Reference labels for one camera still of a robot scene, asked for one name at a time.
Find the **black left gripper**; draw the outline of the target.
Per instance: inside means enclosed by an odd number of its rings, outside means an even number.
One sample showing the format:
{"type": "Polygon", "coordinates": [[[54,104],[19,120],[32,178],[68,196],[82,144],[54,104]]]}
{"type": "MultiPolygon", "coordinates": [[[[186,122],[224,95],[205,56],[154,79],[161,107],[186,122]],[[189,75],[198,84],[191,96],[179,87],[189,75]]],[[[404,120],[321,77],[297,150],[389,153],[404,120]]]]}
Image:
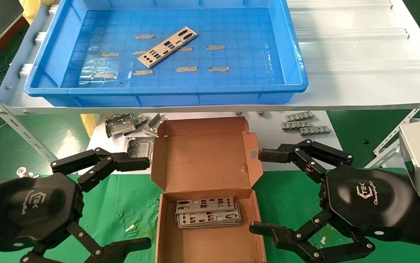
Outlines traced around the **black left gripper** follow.
{"type": "Polygon", "coordinates": [[[72,235],[90,253],[85,263],[123,263],[129,253],[151,247],[148,237],[100,247],[78,224],[83,206],[77,183],[60,173],[0,181],[0,251],[34,247],[21,263],[58,263],[44,253],[72,235]]]}

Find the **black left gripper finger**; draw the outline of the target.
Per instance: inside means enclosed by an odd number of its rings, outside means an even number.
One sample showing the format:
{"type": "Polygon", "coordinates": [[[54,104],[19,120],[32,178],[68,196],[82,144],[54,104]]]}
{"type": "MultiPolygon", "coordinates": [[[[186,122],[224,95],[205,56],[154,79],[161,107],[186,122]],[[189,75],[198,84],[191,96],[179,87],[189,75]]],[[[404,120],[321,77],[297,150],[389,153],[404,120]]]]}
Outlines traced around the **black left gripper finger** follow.
{"type": "Polygon", "coordinates": [[[131,158],[125,152],[111,153],[102,148],[95,148],[51,163],[53,173],[64,175],[86,168],[88,171],[78,178],[77,185],[81,191],[88,193],[114,171],[142,171],[150,168],[150,159],[131,158]]]}

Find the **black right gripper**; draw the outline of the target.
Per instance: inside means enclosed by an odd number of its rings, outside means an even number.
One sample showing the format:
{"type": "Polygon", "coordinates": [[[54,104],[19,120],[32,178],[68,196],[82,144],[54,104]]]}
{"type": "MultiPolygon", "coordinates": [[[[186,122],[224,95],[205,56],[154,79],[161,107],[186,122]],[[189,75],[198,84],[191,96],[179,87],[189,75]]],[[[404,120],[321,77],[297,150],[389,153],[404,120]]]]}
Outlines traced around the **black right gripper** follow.
{"type": "Polygon", "coordinates": [[[380,241],[399,241],[403,237],[401,223],[413,201],[407,175],[353,168],[351,154],[309,139],[281,144],[277,149],[260,149],[258,159],[265,163],[293,163],[315,183],[323,182],[325,192],[322,206],[326,210],[297,231],[258,221],[250,223],[249,231],[270,237],[275,248],[293,252],[306,263],[340,263],[365,258],[375,250],[365,236],[380,241]],[[337,168],[327,173],[319,161],[337,168]],[[328,223],[353,242],[320,249],[313,246],[309,239],[328,223]]]}

